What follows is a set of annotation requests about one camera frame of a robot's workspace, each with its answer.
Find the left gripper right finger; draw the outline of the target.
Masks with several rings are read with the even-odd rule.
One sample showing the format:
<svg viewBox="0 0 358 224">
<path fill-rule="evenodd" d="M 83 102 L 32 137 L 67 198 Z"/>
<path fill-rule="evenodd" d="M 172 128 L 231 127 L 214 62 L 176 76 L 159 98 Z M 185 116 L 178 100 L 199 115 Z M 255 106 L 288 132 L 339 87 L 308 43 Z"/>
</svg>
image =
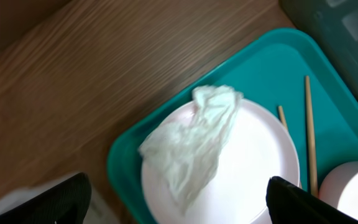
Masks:
<svg viewBox="0 0 358 224">
<path fill-rule="evenodd" d="M 273 224 L 358 224 L 279 176 L 270 178 L 265 199 Z"/>
</svg>

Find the large white plate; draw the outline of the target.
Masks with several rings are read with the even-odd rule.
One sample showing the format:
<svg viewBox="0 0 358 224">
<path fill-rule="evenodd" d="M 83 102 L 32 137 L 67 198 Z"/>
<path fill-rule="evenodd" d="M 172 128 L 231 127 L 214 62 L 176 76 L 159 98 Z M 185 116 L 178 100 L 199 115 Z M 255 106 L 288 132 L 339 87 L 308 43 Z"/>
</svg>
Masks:
<svg viewBox="0 0 358 224">
<path fill-rule="evenodd" d="M 242 100 L 231 137 L 219 157 L 215 178 L 185 215 L 167 183 L 142 165 L 142 191 L 157 223 L 270 223 L 266 193 L 271 177 L 299 186 L 300 165 L 288 131 L 268 110 Z"/>
</svg>

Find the pink white bowl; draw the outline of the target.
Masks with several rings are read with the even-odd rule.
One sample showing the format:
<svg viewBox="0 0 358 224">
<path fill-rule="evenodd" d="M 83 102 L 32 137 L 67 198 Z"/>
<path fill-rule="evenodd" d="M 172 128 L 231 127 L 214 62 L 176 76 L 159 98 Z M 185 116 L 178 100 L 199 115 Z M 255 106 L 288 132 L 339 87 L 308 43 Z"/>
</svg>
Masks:
<svg viewBox="0 0 358 224">
<path fill-rule="evenodd" d="M 319 199 L 358 220 L 358 161 L 334 168 L 319 188 Z"/>
</svg>

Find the white napkin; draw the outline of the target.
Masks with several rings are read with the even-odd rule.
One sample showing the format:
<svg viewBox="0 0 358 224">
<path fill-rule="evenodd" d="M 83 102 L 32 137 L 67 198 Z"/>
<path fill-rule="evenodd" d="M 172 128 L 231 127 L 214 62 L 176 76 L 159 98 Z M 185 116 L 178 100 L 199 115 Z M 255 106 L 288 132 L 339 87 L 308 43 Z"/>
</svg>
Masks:
<svg viewBox="0 0 358 224">
<path fill-rule="evenodd" d="M 167 182 L 182 214 L 215 177 L 243 94 L 227 85 L 206 85 L 196 87 L 192 98 L 195 113 L 189 124 L 161 124 L 139 148 L 144 162 Z"/>
</svg>

